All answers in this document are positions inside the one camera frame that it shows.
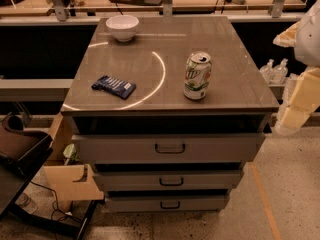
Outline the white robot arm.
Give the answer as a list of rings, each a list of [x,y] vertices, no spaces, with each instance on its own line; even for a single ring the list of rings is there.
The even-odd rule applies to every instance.
[[[273,43],[293,47],[295,59],[306,65],[303,73],[286,81],[274,126],[278,134],[291,135],[320,107],[320,0]]]

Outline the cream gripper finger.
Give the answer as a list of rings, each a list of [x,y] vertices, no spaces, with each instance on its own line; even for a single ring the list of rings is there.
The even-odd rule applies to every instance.
[[[320,68],[307,67],[300,75],[291,74],[282,100],[274,129],[286,136],[298,132],[320,106]]]
[[[294,47],[296,43],[296,32],[298,29],[300,22],[296,22],[293,25],[291,25],[289,28],[287,28],[282,33],[278,34],[274,40],[273,43],[277,46],[281,47]]]

